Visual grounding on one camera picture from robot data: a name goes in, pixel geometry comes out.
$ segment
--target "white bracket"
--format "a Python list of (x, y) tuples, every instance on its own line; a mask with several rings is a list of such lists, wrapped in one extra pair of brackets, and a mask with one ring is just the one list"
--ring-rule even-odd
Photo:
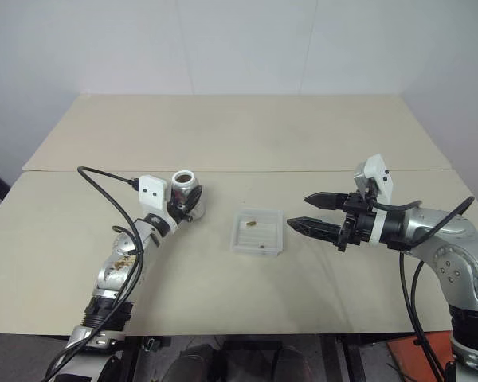
[(139, 201), (145, 215), (153, 213), (170, 225), (170, 233), (177, 231), (177, 223), (167, 211), (170, 198), (168, 184), (165, 180), (151, 175), (143, 175), (139, 179)]
[[(366, 162), (358, 166), (355, 171), (355, 182), (359, 192), (365, 197), (366, 183), (368, 180), (374, 180), (378, 188), (377, 202), (384, 205), (391, 204), (391, 194), (393, 192), (393, 180), (386, 164), (380, 154), (369, 157)], [(381, 239), (382, 228), (388, 212), (380, 209), (374, 209), (376, 212), (374, 227), (370, 235), (370, 244), (378, 244)]]

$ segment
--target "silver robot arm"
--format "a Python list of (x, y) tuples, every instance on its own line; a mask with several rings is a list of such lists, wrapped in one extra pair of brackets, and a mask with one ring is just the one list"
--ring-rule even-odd
[[(134, 226), (139, 233), (144, 252), (144, 265), (139, 281), (149, 271), (153, 263), (154, 251), (169, 235), (175, 234), (183, 221), (199, 219), (205, 212), (202, 186), (191, 171), (183, 170), (174, 174), (171, 187), (163, 180), (149, 175), (135, 179), (133, 187), (139, 192), (139, 202), (145, 217), (137, 219)], [(88, 382), (108, 382), (116, 380), (120, 374), (120, 350), (127, 333), (127, 322), (131, 318), (134, 306), (134, 294), (124, 301), (120, 308), (109, 317), (116, 307), (118, 298), (131, 287), (132, 274), (137, 254), (133, 238), (122, 231), (113, 242), (112, 253), (104, 262), (98, 275), (90, 303), (85, 308), (82, 324), (76, 326), (66, 345), (66, 354), (86, 340), (91, 333), (106, 321), (87, 345), (70, 362), (53, 376), (50, 372), (64, 360), (56, 357), (46, 373), (45, 380), (57, 382), (63, 380)]]
[[(420, 208), (420, 201), (389, 205), (393, 183), (379, 154), (360, 164), (354, 179), (356, 192), (316, 193), (304, 199), (320, 209), (342, 209), (342, 227), (309, 217), (287, 223), (306, 236), (333, 243), (339, 251), (362, 241), (383, 243), (428, 264), (439, 278), (452, 316), (457, 360), (453, 374), (456, 380), (478, 380), (478, 231), (461, 215), (474, 199), (464, 201), (453, 218), (448, 212)], [(449, 221), (443, 225), (444, 218)], [(442, 227), (436, 230), (439, 223)]]

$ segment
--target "orange object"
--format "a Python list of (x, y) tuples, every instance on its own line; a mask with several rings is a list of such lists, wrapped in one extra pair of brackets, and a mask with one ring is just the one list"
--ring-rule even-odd
[[(426, 334), (443, 368), (445, 368), (446, 363), (453, 361), (452, 346), (449, 341), (450, 333), (451, 332), (432, 332)], [(387, 344), (398, 367), (404, 374), (414, 378), (418, 382), (435, 382), (435, 377), (425, 354), (421, 346), (414, 344), (414, 340), (416, 340), (416, 336), (388, 341)]]

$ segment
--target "clear plastic container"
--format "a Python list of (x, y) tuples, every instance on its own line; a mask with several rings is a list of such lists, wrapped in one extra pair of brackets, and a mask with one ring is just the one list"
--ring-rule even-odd
[(242, 209), (233, 220), (230, 250), (276, 257), (283, 250), (284, 214), (275, 209)]

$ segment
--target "table surface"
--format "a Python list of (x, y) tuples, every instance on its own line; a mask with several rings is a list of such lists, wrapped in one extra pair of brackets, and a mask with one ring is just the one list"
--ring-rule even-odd
[[(394, 251), (362, 244), (340, 253), (286, 225), (274, 259), (229, 251), (242, 207), (341, 224), (341, 212), (303, 198), (353, 190), (352, 170), (377, 152), (392, 170), (394, 203), (450, 210), (470, 194), (394, 95), (81, 95), (0, 205), (0, 332), (68, 334), (82, 318), (110, 227), (123, 222), (76, 174), (81, 165), (166, 179), (187, 168), (205, 186), (204, 218), (150, 254), (129, 333), (408, 331)], [(100, 181), (141, 216), (130, 188)], [(478, 227), (478, 204), (467, 214)], [(423, 271), (419, 285), (425, 329), (449, 329), (435, 276)]]
[[(154, 173), (166, 179), (170, 174)], [(242, 207), (281, 209), (286, 218), (326, 215), (341, 223), (341, 212), (312, 208), (303, 197), (353, 189), (352, 173), (197, 175), (206, 189), (206, 214), (148, 254), (155, 263), (129, 333), (410, 331), (398, 254), (384, 246), (350, 245), (341, 253), (285, 225), (284, 250), (276, 258), (229, 251), (233, 215)], [(450, 210), (469, 195), (453, 170), (394, 171), (393, 178), (395, 203), (417, 197), (426, 206)], [(132, 216), (141, 216), (131, 188), (101, 182)], [(467, 217), (478, 227), (478, 204)], [(24, 173), (0, 206), (0, 332), (69, 333), (82, 319), (97, 271), (111, 251), (111, 226), (122, 223), (77, 173)], [(410, 261), (408, 268), (414, 266)], [(449, 329), (437, 278), (425, 269), (418, 286), (425, 329)]]

